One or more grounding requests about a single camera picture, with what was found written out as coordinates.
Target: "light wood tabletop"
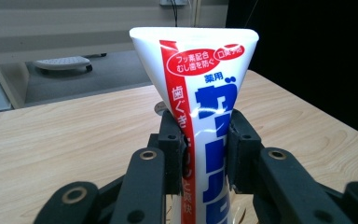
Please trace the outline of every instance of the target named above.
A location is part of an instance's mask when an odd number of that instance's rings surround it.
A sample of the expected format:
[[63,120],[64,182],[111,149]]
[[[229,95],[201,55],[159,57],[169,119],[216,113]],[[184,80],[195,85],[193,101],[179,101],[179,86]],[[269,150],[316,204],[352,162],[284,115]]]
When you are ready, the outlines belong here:
[[[154,86],[0,113],[0,223],[32,223],[64,185],[99,188],[125,174],[131,154],[157,133]],[[316,181],[343,191],[358,180],[358,132],[249,71],[235,108],[265,147],[292,152]],[[256,223],[252,196],[233,195],[232,212]]]

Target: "white object on floor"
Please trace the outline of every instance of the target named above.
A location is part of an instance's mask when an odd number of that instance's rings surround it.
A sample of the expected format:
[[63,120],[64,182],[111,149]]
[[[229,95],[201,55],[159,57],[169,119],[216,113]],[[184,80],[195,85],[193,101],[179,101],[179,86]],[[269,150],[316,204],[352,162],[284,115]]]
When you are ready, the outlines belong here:
[[47,72],[48,70],[76,69],[83,66],[86,66],[87,71],[92,71],[90,60],[80,56],[40,60],[35,61],[34,65],[42,69],[42,72]]

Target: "table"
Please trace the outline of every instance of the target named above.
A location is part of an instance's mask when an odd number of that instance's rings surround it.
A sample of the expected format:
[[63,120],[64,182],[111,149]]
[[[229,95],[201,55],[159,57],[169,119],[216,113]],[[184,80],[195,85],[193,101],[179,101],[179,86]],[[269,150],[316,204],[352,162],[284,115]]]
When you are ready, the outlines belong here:
[[[125,174],[131,154],[157,133],[154,86],[0,113],[0,223],[32,223],[60,187],[99,188]],[[235,108],[265,147],[292,152],[316,181],[343,191],[358,180],[358,132],[253,71]],[[252,196],[234,195],[236,217],[256,223]]]

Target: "product label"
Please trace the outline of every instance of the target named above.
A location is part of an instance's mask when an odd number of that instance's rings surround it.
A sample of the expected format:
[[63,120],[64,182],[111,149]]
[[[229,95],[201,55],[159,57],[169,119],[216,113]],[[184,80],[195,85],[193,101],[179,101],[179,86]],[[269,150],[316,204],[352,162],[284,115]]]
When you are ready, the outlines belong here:
[[181,51],[173,41],[160,44],[172,113],[188,141],[182,223],[227,223],[225,145],[238,80],[218,65],[240,57],[245,48]]

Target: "black cable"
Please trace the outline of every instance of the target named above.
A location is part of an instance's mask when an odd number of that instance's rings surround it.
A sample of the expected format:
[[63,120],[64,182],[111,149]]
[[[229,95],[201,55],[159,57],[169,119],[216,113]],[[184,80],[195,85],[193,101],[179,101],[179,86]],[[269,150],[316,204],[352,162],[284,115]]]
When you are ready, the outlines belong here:
[[176,6],[176,0],[171,0],[173,16],[175,17],[175,27],[178,27],[178,8]]

